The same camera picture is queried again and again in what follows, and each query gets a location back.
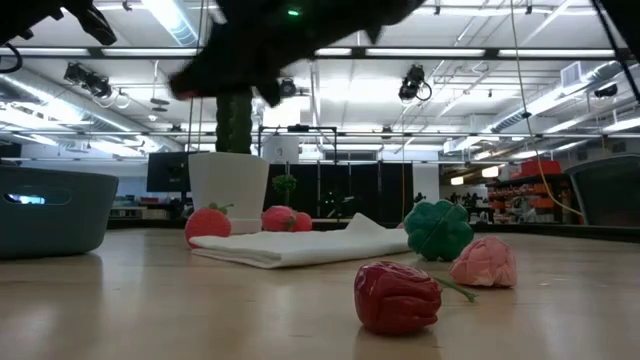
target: gray plastic basket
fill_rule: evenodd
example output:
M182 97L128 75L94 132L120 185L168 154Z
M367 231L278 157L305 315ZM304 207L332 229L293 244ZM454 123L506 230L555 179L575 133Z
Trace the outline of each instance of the gray plastic basket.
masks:
M114 176L0 166L0 259L96 249L117 188ZM44 204L22 204L17 195Z

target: table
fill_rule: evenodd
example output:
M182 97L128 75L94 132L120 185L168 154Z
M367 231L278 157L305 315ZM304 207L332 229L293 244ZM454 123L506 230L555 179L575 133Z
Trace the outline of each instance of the table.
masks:
M179 230L0 263L2 360L625 359L640 352L640 246L501 234L516 290L443 293L429 332L381 338L352 301L367 260L259 270L192 256ZM446 276L448 264L387 257Z

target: red rose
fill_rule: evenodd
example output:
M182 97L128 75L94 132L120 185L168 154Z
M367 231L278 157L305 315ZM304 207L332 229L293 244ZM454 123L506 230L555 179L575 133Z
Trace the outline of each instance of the red rose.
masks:
M442 288L422 270L389 261L364 265L354 284L356 312L374 333L400 335L438 321Z

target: flower stem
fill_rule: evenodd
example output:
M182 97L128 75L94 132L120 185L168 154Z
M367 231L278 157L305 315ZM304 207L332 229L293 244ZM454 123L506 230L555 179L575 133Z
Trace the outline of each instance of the flower stem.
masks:
M469 300L469 302L476 302L476 298L478 297L478 294L472 293L470 291L467 291L464 288L456 285L455 283L453 283L451 281L440 279L440 278L437 278L435 276L432 276L432 278L436 279L440 284L442 284L442 285L444 285L444 286L446 286L448 288L451 288L451 289L461 293L462 295L466 296L466 298L467 298L467 300Z

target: ceiling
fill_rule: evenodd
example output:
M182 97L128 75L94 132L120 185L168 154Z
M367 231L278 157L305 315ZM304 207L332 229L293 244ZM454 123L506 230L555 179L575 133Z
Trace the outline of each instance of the ceiling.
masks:
M185 9L187 20L197 29L202 20L209 22L207 14L219 18L213 1L175 0ZM176 47L179 44L162 26L160 21L145 7L143 3L130 1L132 11L125 11L119 1L96 0L95 5L102 11L111 24L118 41L118 47ZM515 24L518 38L525 40L523 48L609 48L609 43L588 0L533 0L533 13L522 14L526 1L516 0ZM207 11L201 11L201 5ZM405 21L385 29L377 46L407 47L478 47L478 48L512 48L514 44L509 1L503 0L442 0L442 11L434 15L435 2L429 0L424 6ZM46 19L32 28L35 36L25 41L14 39L15 46L31 47L83 47L99 46L97 41L82 31L77 20L68 13L59 21ZM618 36L618 43L624 42ZM371 46L364 34L353 34L333 46L357 47ZM41 77L47 83L68 87L63 80L65 69L70 60L67 59L25 59L25 70ZM193 131L215 130L215 99L180 102L172 98L167 91L167 76L179 70L183 60L161 60L157 63L157 79L154 81L153 60L96 60L86 59L82 64L102 75L108 76L110 84L126 93L131 102L126 108L126 97L115 100L115 95L100 101L103 106L110 105L109 114L117 114L118 119L126 119L140 125L142 129L167 131L173 125ZM523 88L525 97L531 99L543 94L558 85L560 70L573 61L526 61L521 63ZM602 62L586 62L589 66L597 66ZM429 76L428 83L433 87L430 101L406 107L397 96L402 77L412 64L422 65ZM311 71L318 72L318 102L320 116L317 123L322 126L336 126L341 131L371 132L380 131L382 126L393 126L396 131L407 132L477 132L491 124L496 117L521 104L520 86L517 64L514 61L438 61L438 60L386 60L386 59L334 59L318 60L315 64L300 61L291 64L283 72L294 79L298 86L311 86ZM590 99L584 93L572 96L569 101L554 106L537 118L537 127L543 132L545 126L551 127L571 120L595 108L602 108L614 101L623 102L631 97L631 92L624 79L620 80L620 92L610 99ZM86 111L91 109L90 95L79 88L65 91L78 95L67 101L75 101ZM170 101L167 112L155 113L151 110L152 97ZM85 105L78 104L84 99ZM301 122L311 125L313 116L310 98L287 100L302 106ZM150 121L149 115L157 117ZM593 121L585 121L568 131L585 132L594 126ZM16 139L10 135L0 135L2 139L14 142L30 143L29 140ZM416 138L412 145L443 145L451 136ZM187 137L172 138L182 145ZM202 142L213 142L215 137L205 136ZM351 142L368 142L367 139L350 139ZM481 152L487 147L501 149L512 146L510 139L499 142L480 141L472 150Z

